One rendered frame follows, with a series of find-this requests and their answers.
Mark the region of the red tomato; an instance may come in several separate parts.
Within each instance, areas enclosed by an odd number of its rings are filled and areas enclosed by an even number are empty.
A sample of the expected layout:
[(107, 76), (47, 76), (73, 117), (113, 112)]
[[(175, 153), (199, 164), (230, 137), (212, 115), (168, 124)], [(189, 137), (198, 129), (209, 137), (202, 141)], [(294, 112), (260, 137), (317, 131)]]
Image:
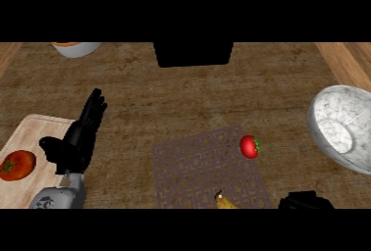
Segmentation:
[(36, 156), (26, 150), (13, 151), (0, 164), (0, 178), (14, 181), (25, 178), (35, 169)]

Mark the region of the red strawberry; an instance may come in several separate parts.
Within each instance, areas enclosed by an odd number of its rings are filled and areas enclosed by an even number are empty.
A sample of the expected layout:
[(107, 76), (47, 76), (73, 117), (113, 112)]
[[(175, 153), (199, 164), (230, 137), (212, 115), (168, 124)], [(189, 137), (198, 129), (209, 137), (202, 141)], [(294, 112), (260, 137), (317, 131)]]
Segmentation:
[(260, 155), (260, 144), (258, 140), (251, 136), (245, 135), (240, 138), (240, 152), (248, 159), (254, 159)]

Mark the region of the white marble bowl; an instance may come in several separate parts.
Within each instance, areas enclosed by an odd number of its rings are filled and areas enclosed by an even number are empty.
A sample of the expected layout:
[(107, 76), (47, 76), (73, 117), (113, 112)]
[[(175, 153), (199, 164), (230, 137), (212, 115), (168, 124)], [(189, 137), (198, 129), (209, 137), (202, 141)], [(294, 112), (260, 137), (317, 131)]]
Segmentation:
[(310, 102), (307, 126), (325, 155), (371, 175), (371, 92), (350, 85), (323, 88)]

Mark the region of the pale wooden cutting board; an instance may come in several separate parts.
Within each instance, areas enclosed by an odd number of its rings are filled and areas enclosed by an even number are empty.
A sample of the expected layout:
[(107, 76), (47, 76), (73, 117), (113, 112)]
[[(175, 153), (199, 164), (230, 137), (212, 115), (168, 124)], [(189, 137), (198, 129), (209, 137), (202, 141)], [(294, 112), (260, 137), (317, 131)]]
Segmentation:
[(62, 139), (72, 120), (26, 115), (0, 150), (0, 209), (26, 209), (38, 192), (66, 184), (38, 146), (42, 137)]

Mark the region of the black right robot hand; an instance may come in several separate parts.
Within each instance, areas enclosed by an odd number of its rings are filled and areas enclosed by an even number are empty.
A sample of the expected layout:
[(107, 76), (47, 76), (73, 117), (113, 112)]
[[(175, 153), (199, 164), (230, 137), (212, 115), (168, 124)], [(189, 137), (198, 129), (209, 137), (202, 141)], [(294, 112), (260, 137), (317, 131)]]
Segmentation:
[(289, 192), (279, 200), (279, 209), (331, 209), (331, 201), (316, 195), (314, 190)]

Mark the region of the white cup with orange content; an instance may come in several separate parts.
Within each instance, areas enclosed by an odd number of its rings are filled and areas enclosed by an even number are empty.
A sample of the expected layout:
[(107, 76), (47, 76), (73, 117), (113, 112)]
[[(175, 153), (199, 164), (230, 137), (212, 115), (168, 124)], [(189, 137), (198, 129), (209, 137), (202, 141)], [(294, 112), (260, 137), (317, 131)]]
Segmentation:
[(66, 58), (79, 58), (91, 54), (100, 47), (100, 42), (51, 42), (51, 46)]

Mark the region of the black box appliance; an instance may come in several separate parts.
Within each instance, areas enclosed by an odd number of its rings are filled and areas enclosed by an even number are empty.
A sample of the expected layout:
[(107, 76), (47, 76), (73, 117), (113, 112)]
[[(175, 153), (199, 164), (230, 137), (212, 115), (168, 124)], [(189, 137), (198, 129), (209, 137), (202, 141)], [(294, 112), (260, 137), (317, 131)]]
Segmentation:
[(161, 68), (224, 65), (229, 63), (232, 42), (155, 42)]

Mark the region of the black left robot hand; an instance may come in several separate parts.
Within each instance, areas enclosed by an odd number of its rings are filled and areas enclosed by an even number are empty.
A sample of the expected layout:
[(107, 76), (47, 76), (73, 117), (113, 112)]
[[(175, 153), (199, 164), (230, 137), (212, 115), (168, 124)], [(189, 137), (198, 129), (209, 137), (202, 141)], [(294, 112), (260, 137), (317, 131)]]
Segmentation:
[(38, 140), (45, 160), (56, 165), (57, 175), (81, 174), (88, 168), (106, 107), (101, 90), (96, 88), (85, 101), (79, 119), (70, 124), (63, 137), (45, 136)]

